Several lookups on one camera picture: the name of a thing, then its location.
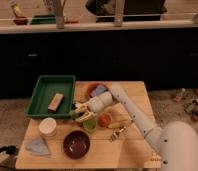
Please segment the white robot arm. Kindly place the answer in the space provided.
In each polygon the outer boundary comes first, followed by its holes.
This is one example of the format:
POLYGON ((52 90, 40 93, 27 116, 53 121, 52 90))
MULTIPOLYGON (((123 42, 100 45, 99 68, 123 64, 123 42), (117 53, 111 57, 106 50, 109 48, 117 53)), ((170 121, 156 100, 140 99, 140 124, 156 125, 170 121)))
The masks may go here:
POLYGON ((114 103, 120 103, 124 107, 144 139, 161 157, 160 171, 198 171, 197 132, 182 121, 171 122, 164 128, 159 127, 119 83, 112 83, 107 91, 90 98, 81 107, 96 115, 114 103))

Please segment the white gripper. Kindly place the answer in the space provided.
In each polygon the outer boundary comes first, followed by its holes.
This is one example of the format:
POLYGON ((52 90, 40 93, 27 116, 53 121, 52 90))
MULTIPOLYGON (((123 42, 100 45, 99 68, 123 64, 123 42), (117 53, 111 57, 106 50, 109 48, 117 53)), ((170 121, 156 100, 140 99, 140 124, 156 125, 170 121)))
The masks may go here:
POLYGON ((104 104, 98 97, 91 98, 88 102, 88 105, 86 103, 83 103, 83 104, 77 103, 76 109, 74 110, 74 112, 76 114, 80 114, 83 112, 85 112, 85 113, 81 117, 76 118, 76 121, 81 123, 86 120, 89 120, 96 116, 95 113, 100 113, 103 109, 104 109, 104 104))

